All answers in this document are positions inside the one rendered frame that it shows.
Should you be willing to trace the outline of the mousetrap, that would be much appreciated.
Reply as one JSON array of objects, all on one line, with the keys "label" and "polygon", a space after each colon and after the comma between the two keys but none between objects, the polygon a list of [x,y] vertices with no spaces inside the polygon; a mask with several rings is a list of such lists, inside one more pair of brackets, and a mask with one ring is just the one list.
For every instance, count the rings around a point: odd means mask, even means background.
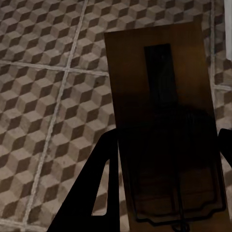
[{"label": "mousetrap", "polygon": [[201,21],[104,41],[130,232],[232,232]]}]

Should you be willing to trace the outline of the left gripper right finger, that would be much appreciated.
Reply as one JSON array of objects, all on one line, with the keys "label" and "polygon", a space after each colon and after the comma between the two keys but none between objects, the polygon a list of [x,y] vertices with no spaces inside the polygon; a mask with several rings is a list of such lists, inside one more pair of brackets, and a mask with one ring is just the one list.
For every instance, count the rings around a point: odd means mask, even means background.
[{"label": "left gripper right finger", "polygon": [[218,143],[220,152],[232,168],[232,130],[220,129]]}]

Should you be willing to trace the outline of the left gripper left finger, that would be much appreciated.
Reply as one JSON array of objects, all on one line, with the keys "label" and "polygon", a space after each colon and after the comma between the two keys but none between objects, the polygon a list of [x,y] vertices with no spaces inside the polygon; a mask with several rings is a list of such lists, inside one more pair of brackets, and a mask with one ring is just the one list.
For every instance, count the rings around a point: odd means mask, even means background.
[{"label": "left gripper left finger", "polygon": [[[107,213],[92,216],[107,160]],[[117,129],[101,136],[47,232],[120,232]]]}]

